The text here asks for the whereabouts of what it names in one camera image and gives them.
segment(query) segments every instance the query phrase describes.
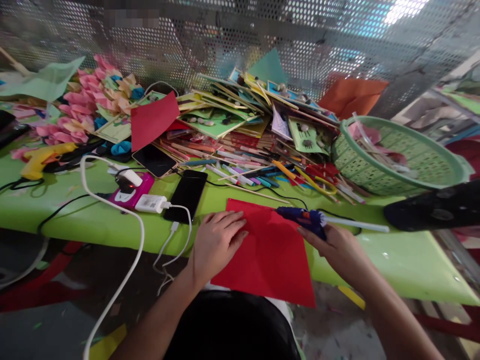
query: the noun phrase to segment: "green basket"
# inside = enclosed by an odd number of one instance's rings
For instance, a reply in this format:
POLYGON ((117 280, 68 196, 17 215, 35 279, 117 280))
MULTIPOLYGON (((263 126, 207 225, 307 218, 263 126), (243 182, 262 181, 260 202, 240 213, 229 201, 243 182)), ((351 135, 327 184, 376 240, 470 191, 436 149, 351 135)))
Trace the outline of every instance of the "green basket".
POLYGON ((381 133, 381 145, 405 155, 410 169, 418 171, 412 179, 379 163, 350 136, 348 127, 355 119, 343 120, 341 134, 333 143, 332 160, 350 181, 377 195, 416 195, 467 182, 474 173, 470 164, 435 141, 397 123, 372 116, 357 116, 366 127, 381 133))

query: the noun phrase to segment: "phone screen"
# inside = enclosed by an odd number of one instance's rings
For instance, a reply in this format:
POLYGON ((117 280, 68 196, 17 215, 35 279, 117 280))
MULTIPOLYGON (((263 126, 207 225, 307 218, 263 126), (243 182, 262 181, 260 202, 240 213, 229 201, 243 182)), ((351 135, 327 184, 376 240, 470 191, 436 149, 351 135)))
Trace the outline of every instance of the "phone screen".
POLYGON ((156 178, 161 178, 177 164, 174 159, 152 144, 141 148, 131 157, 142 164, 156 178))
MULTIPOLYGON (((172 205, 182 205, 190 211, 191 221, 194 221, 195 212, 202 197, 208 174, 205 172, 185 170, 182 178, 176 186, 173 196, 169 200, 172 205)), ((165 211, 163 216, 165 220, 189 223, 189 217, 185 209, 181 207, 171 207, 165 211)))

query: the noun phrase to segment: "orange paper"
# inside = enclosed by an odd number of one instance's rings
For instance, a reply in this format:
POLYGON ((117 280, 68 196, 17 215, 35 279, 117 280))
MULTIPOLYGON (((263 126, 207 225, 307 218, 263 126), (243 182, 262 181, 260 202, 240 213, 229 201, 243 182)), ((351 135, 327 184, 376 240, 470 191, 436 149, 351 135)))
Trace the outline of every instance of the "orange paper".
POLYGON ((377 103, 387 81, 338 78, 320 99, 318 105, 335 113, 339 120, 367 115, 377 103))

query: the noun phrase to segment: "perforated metal sheet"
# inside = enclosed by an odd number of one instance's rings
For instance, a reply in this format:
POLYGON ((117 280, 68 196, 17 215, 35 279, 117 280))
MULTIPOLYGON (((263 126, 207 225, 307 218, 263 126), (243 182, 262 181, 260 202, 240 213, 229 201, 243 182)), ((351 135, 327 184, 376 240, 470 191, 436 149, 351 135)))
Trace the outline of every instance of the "perforated metal sheet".
POLYGON ((180 89, 276 47, 292 89, 313 99, 334 74, 389 81, 371 112, 386 119, 480 48, 476 0, 118 2, 0 0, 1 46, 31 70, 81 55, 93 67, 102 53, 144 85, 180 89))

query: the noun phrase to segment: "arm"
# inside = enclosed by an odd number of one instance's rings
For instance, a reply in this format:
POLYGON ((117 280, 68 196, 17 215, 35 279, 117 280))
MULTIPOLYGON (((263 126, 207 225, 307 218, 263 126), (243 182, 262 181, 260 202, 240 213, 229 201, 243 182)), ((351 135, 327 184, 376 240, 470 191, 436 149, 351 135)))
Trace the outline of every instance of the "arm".
POLYGON ((327 241, 302 227, 298 232, 363 296, 389 359, 443 359, 410 309, 382 277, 350 231, 327 225, 327 241))
POLYGON ((185 309, 206 283, 232 259, 247 231, 239 230, 243 212, 223 211, 207 215, 196 234, 187 266, 153 305, 141 322, 122 341, 111 360, 162 359, 185 309))

